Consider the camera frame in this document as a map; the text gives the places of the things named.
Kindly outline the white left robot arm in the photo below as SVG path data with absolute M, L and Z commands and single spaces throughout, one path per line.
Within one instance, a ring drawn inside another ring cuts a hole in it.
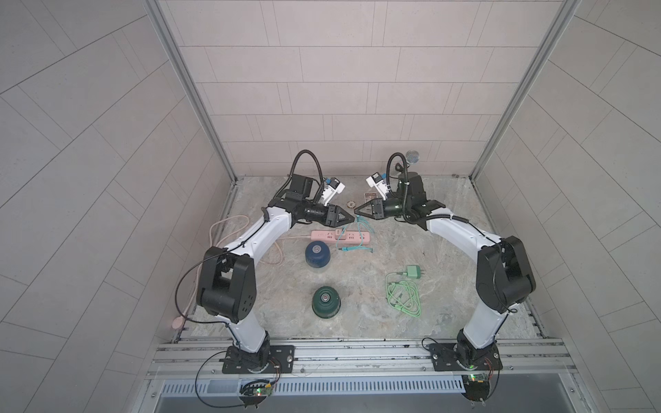
M 223 248 L 210 247 L 200 263 L 196 304 L 230 330 L 234 342 L 230 351 L 251 356 L 260 366 L 269 360 L 270 339 L 252 313 L 256 264 L 280 236 L 301 221 L 329 228 L 355 221 L 348 211 L 332 203 L 345 189 L 340 180 L 321 178 L 317 193 L 311 195 L 314 183 L 311 177 L 291 175 L 262 209 L 263 216 L 255 225 Z

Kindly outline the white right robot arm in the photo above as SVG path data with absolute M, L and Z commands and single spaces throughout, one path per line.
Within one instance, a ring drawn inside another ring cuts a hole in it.
M 401 218 L 451 242 L 475 261 L 480 301 L 458 333 L 455 352 L 475 358 L 493 348 L 507 316 L 515 313 L 536 289 L 523 241 L 481 230 L 440 201 L 428 199 L 417 173 L 400 174 L 395 190 L 388 185 L 389 176 L 385 174 L 375 173 L 366 181 L 379 194 L 371 201 L 375 220 Z

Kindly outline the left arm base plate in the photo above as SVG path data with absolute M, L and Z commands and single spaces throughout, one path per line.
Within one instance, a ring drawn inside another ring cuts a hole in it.
M 223 359 L 223 374 L 275 374 L 292 373 L 295 347 L 292 345 L 268 345 L 256 353 L 248 353 L 230 346 Z

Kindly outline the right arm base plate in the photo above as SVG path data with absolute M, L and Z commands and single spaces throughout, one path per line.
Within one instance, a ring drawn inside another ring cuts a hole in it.
M 503 369 L 499 349 L 493 342 L 483 349 L 475 349 L 470 342 L 425 345 L 436 372 L 500 371 Z

